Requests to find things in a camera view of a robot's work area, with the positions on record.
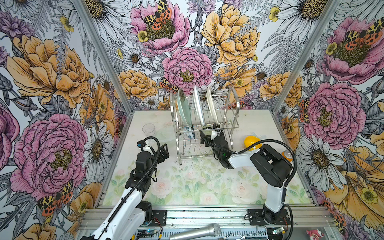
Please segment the chrome wire dish rack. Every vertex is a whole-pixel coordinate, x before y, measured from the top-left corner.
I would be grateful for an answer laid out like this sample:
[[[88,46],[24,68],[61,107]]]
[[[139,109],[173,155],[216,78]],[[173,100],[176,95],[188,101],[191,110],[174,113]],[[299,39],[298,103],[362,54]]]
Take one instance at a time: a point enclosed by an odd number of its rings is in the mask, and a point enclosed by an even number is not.
[[[183,160],[210,157],[214,149],[201,140],[200,133],[213,143],[211,135],[219,135],[230,150],[234,147],[233,133],[239,127],[240,99],[235,88],[212,91],[194,88],[191,95],[182,90],[170,93],[171,117],[176,135],[178,164]]]

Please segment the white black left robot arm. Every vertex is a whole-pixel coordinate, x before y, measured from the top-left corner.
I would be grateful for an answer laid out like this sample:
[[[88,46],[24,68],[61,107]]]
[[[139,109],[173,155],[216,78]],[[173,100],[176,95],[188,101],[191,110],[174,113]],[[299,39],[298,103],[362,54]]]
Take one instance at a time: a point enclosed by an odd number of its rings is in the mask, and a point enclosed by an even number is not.
[[[136,168],[130,174],[122,197],[101,225],[89,236],[82,236],[82,240],[132,240],[154,236],[151,230],[137,235],[138,229],[146,226],[160,227],[159,232],[162,232],[167,212],[154,212],[152,204],[143,198],[151,183],[156,181],[153,176],[157,165],[170,156],[168,145],[160,146],[159,153],[145,144],[139,146],[142,149],[137,155]]]

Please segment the green glass jar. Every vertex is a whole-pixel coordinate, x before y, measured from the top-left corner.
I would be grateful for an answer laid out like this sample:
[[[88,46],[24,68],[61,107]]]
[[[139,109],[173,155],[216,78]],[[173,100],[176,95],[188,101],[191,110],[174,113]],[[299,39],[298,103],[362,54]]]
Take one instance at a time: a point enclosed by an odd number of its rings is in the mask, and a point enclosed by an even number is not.
[[[206,126],[204,126],[203,128],[202,128],[202,133],[204,134],[204,135],[211,135],[212,134],[212,129],[213,129],[213,127],[211,126],[211,125],[206,125]]]

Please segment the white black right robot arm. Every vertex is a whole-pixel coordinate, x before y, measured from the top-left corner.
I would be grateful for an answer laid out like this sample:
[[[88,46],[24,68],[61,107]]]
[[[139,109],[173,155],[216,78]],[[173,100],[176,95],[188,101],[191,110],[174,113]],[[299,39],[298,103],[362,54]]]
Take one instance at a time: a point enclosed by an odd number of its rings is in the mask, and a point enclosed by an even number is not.
[[[270,146],[270,143],[283,146],[293,154],[293,150],[287,144],[274,139],[265,139],[251,144],[244,150],[234,152],[230,150],[225,135],[215,130],[200,131],[200,138],[201,144],[212,148],[214,158],[224,168],[253,167],[267,183],[267,198],[262,212],[255,217],[257,220],[273,225],[285,216],[287,186],[297,172],[298,163],[295,157],[290,162]]]

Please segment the yellow plastic bowl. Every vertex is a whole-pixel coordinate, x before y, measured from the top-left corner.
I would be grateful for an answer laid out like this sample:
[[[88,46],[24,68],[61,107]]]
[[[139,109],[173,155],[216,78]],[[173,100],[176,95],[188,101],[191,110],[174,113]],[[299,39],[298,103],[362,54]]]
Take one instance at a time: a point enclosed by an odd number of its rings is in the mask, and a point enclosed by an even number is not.
[[[246,148],[252,146],[254,143],[256,142],[259,142],[260,139],[258,137],[255,137],[255,136],[247,136],[244,140],[244,145]],[[256,149],[259,149],[261,148],[263,144],[258,144],[258,145],[255,145],[253,146],[252,148],[248,149],[248,151],[254,151]]]

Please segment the clear glass cup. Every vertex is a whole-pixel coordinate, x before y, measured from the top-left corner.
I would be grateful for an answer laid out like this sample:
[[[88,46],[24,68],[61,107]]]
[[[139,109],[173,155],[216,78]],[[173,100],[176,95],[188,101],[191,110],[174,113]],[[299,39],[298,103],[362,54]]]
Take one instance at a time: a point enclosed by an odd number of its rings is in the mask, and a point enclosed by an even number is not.
[[[154,124],[145,124],[143,127],[142,127],[142,132],[145,134],[145,136],[149,137],[149,136],[154,136],[155,133],[156,133],[156,126]]]

